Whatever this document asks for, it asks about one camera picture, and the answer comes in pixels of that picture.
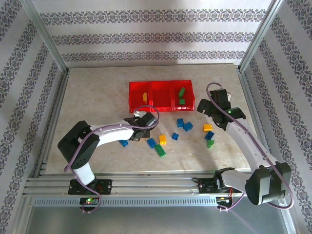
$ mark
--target metal floor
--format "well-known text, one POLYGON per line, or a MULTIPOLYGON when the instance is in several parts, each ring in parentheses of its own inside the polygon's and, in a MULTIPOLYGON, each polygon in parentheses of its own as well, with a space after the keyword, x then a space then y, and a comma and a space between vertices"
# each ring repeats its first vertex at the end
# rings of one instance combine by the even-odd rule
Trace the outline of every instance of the metal floor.
POLYGON ((245 197, 228 213, 216 207, 33 207, 28 234, 284 234, 281 211, 245 197))

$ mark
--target striped wallpaper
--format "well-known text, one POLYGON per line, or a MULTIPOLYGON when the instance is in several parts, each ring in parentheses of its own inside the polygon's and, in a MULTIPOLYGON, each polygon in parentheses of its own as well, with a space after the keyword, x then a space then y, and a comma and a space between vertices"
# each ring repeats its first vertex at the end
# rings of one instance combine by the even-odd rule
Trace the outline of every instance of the striped wallpaper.
POLYGON ((0 0, 0 234, 42 148, 60 71, 18 0, 0 0))
POLYGON ((272 154, 292 168, 302 233, 312 233, 312 0, 286 0, 245 75, 272 154))
POLYGON ((74 67, 239 64, 271 1, 34 1, 74 67))

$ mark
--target cable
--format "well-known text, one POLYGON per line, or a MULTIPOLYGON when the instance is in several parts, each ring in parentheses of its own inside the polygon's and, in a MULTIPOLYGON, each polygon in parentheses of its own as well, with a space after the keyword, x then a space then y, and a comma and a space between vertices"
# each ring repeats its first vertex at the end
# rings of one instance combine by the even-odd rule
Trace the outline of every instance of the cable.
MULTIPOLYGON (((116 128, 116 127, 119 127, 119 128, 124 127, 124 128, 128 128, 128 129, 131 129, 131 130, 132 130, 132 128, 136 128, 136 129, 151 129, 151 128, 156 127, 156 126, 158 125, 158 123, 159 123, 159 118, 160 118, 159 110, 158 110, 157 108, 155 108, 154 106, 143 105, 143 106, 140 106, 140 107, 136 108, 134 112, 138 111, 139 109, 141 109, 141 108, 143 108, 143 107, 152 108, 152 109, 154 109, 154 110, 157 112, 157 119, 156 119, 155 123, 153 123, 151 126, 146 126, 146 127, 140 127, 140 126, 134 126, 134 125, 127 125, 127 124, 111 124, 111 125, 106 125, 106 126, 99 127, 99 128, 97 128, 97 129, 91 131, 90 133, 88 133, 88 134, 85 136, 85 138, 81 141, 81 143, 79 144, 78 148, 76 149, 76 151, 75 151, 75 153, 74 153, 72 159, 70 160, 70 162, 68 163, 68 165, 64 168, 64 172, 67 172, 68 170, 70 170, 70 171, 74 174, 75 179, 78 181, 78 183, 79 183, 82 187, 84 187, 85 189, 89 190, 90 192, 92 192, 92 193, 98 195, 98 204, 97 204, 97 206, 96 206, 94 209, 88 211, 89 214, 92 213, 93 211, 97 210, 97 209, 100 207, 101 202, 102 202, 102 197, 101 197, 101 195, 100 195, 98 192, 96 192, 96 191, 94 191, 93 189, 90 189, 89 187, 87 187, 86 185, 84 185, 84 184, 81 182, 81 180, 78 178, 78 176, 76 175, 76 173, 74 172, 74 170, 72 169, 72 165, 73 165, 73 163, 74 163, 74 161, 75 161, 77 155, 79 154, 79 151, 81 150, 81 148, 82 148, 83 144, 85 143, 85 141, 86 141, 93 133, 100 132, 100 131, 102 131, 102 130, 109 130, 110 128, 116 128)), ((84 203, 84 204, 82 205, 82 212, 83 212, 83 213, 85 212, 85 210, 83 209, 84 206, 85 206, 85 204, 86 204, 86 203, 84 203)))
POLYGON ((233 204, 232 206, 230 206, 230 207, 226 207, 226 206, 223 206, 223 205, 219 205, 219 204, 218 204, 219 207, 224 208, 224 209, 221 209, 221 208, 220 208, 220 212, 221 212, 221 211, 226 211, 226 212, 227 212, 227 211, 229 211, 230 209, 233 209, 233 208, 243 199, 244 195, 245 195, 245 193, 243 193, 242 196, 237 200, 237 202, 234 203, 234 204, 233 204))
POLYGON ((265 160, 269 163, 269 165, 272 167, 272 169, 275 171, 275 173, 277 174, 277 176, 281 179, 282 183, 286 186, 286 189, 291 197, 291 201, 290 201, 290 204, 288 206, 278 206, 278 205, 275 205, 271 202, 268 202, 269 205, 273 206, 273 207, 276 207, 276 208, 279 208, 279 209, 283 209, 283 210, 288 210, 290 209, 291 207, 293 207, 293 204, 294 204, 294 197, 293 197, 293 192, 292 190, 290 189, 289 185, 287 184, 286 180, 283 178, 283 176, 281 175, 281 173, 278 171, 278 169, 273 165, 273 163, 271 162, 271 160, 268 158, 268 156, 265 154, 265 152, 262 150, 262 147, 258 144, 258 142, 256 141, 256 139, 254 138, 254 136, 249 132, 249 130, 243 125, 241 124, 239 121, 237 121, 235 118, 233 118, 231 115, 229 115, 226 111, 224 111, 221 107, 219 107, 218 104, 216 104, 216 102, 214 101, 214 99, 210 96, 210 93, 209 93, 209 87, 211 85, 218 85, 221 89, 223 89, 222 85, 219 84, 219 83, 216 83, 216 82, 212 82, 212 83, 209 83, 207 85, 207 88, 206 88, 206 92, 207 92, 207 95, 210 99, 210 101, 212 102, 212 104, 220 111, 222 112, 225 116, 227 116, 228 118, 230 118, 232 121, 234 121, 236 124, 238 124, 238 126, 240 126, 251 138, 251 140, 253 141, 253 143, 256 145, 256 147, 258 148, 258 150, 261 152, 261 154, 263 155, 263 157, 265 158, 265 160))

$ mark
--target green lego brick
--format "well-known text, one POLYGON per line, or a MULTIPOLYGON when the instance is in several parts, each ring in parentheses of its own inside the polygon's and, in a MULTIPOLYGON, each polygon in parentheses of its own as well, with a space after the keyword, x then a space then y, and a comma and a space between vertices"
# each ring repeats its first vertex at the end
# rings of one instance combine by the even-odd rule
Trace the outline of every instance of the green lego brick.
POLYGON ((214 140, 207 140, 207 147, 210 149, 212 145, 214 144, 214 140))
POLYGON ((185 99, 180 99, 180 105, 185 105, 185 99))
POLYGON ((182 87, 179 93, 179 98, 183 98, 184 93, 185 93, 185 88, 182 87))
POLYGON ((155 149, 156 149, 159 157, 164 157, 166 155, 166 152, 162 149, 161 145, 156 145, 155 149))

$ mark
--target metal frame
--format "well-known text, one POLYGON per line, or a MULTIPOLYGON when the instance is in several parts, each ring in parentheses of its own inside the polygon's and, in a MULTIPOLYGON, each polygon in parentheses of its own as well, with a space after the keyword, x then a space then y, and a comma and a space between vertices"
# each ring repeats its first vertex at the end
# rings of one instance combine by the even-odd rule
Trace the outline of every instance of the metal frame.
POLYGON ((32 0, 20 0, 22 6, 24 7, 27 15, 33 22, 35 28, 39 32, 43 42, 46 44, 49 52, 52 54, 54 60, 58 64, 59 68, 63 73, 68 71, 68 67, 65 64, 65 61, 60 54, 57 46, 55 45, 49 31, 45 27, 45 24, 39 15, 38 11, 36 10, 35 5, 33 4, 32 0))
MULTIPOLYGON (((112 179, 112 192, 103 195, 102 207, 163 207, 163 206, 216 206, 218 197, 229 193, 199 194, 193 177, 211 178, 214 172, 154 172, 105 173, 97 174, 99 179, 112 179)), ((73 207, 78 206, 81 197, 68 195, 71 174, 43 175, 28 178, 14 220, 13 234, 24 234, 33 207, 73 207)))
POLYGON ((273 0, 271 4, 269 5, 269 8, 267 10, 267 13, 265 14, 262 22, 260 23, 253 39, 250 45, 247 48, 247 51, 242 59, 242 61, 239 64, 239 70, 241 72, 245 71, 250 60, 254 56, 256 50, 258 49, 259 44, 261 43, 262 39, 264 38, 266 32, 269 29, 269 26, 271 25, 273 19, 275 18, 277 11, 281 4, 283 3, 283 0, 273 0))
POLYGON ((56 99, 56 105, 55 105, 54 109, 52 110, 53 112, 52 112, 51 124, 49 124, 49 126, 47 126, 47 128, 48 128, 47 140, 44 142, 42 152, 39 155, 38 165, 37 165, 37 168, 35 170, 34 177, 40 176, 40 171, 41 171, 43 162, 46 161, 48 158, 48 154, 49 154, 51 144, 52 144, 52 139, 53 139, 54 132, 56 129, 56 124, 57 124, 57 121, 59 118, 60 109, 61 109, 61 106, 63 103, 69 74, 70 74, 70 72, 68 71, 67 73, 64 74, 64 76, 65 76, 64 78, 60 78, 60 82, 61 82, 60 92, 59 93, 56 92, 55 95, 57 95, 57 96, 54 97, 54 99, 56 99))

